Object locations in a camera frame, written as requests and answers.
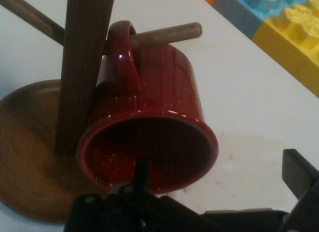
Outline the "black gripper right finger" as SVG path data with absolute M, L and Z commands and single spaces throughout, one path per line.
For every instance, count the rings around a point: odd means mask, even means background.
M 298 199 L 291 212 L 273 209 L 207 211 L 204 216 L 227 232 L 317 232 L 319 171 L 295 149 L 285 149 L 282 179 Z

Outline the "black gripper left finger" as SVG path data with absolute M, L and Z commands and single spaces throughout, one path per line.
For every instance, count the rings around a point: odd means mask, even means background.
M 205 232 L 207 220 L 168 196 L 148 191 L 149 163 L 138 160 L 133 180 L 106 198 L 84 194 L 75 199 L 68 232 Z

